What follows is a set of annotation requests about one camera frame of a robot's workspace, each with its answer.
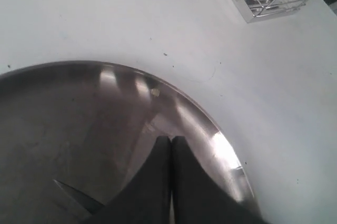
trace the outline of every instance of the white surface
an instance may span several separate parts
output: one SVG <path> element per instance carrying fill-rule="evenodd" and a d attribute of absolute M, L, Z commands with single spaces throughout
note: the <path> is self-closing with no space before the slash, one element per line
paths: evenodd
<path fill-rule="evenodd" d="M 255 24 L 246 24 L 231 0 L 0 6 L 1 73 L 89 59 L 154 74 L 220 125 L 265 219 L 336 222 L 337 16 L 322 0 Z"/>

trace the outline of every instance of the white countertop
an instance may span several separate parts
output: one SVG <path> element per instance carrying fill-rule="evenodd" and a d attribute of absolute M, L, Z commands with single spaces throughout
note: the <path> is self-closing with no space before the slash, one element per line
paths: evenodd
<path fill-rule="evenodd" d="M 0 73 L 80 59 L 154 74 L 223 129 L 266 220 L 336 222 L 337 16 L 322 0 L 254 24 L 231 0 L 0 6 Z"/>

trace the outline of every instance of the stainless steel bowl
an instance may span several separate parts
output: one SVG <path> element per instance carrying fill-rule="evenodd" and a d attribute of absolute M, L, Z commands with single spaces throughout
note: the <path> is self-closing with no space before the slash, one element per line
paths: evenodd
<path fill-rule="evenodd" d="M 106 203 L 134 176 L 158 135 L 184 135 L 206 172 L 258 213 L 235 152 L 190 98 L 125 66 L 54 63 L 0 79 L 0 222 L 77 223 L 87 213 L 59 179 Z"/>

